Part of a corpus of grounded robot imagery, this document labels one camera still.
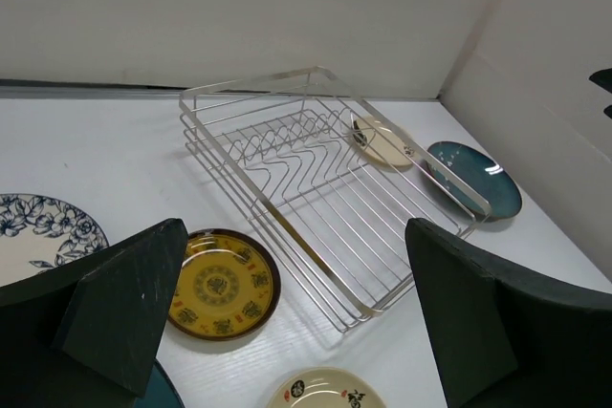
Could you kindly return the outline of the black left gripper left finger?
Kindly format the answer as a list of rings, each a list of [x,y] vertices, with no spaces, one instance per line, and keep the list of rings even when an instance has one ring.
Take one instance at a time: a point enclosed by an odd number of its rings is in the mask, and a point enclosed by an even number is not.
[[[2,287],[2,397],[143,397],[186,243],[166,219]]]

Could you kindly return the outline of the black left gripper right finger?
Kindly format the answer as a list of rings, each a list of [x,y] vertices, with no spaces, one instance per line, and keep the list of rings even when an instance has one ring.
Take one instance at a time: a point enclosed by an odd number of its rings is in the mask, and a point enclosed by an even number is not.
[[[405,244],[449,407],[608,407],[611,296],[423,219]]]

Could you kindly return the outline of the square teal plate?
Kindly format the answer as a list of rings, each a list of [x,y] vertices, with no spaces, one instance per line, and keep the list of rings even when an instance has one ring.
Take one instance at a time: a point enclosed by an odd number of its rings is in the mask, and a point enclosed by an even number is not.
[[[155,361],[144,397],[134,408],[184,408],[185,405],[159,360]]]

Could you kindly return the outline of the blue floral white plate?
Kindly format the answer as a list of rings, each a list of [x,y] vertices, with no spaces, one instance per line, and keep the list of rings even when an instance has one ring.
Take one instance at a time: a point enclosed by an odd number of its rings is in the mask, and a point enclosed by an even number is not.
[[[109,247],[100,225],[57,198],[1,195],[1,284],[67,265]]]

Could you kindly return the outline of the yellow patterned brown-rimmed plate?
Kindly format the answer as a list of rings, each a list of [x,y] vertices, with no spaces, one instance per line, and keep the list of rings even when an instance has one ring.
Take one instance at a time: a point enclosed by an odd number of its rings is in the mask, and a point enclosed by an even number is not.
[[[238,339],[270,320],[280,294],[278,267],[256,240],[225,228],[194,231],[168,320],[198,339]]]

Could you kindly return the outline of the round teal glazed plate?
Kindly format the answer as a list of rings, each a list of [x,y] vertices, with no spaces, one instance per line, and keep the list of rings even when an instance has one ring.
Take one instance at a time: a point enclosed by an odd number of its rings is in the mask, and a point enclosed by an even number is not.
[[[522,196],[516,183],[488,156],[450,140],[434,142],[427,152],[490,204],[489,220],[511,219],[520,212]]]

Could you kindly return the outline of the cream plate with calligraphy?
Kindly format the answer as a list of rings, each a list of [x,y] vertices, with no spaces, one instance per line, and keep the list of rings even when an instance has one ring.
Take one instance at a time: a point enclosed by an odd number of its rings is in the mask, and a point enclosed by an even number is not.
[[[378,119],[351,117],[352,136],[357,149],[367,160],[383,167],[406,169],[417,154]]]

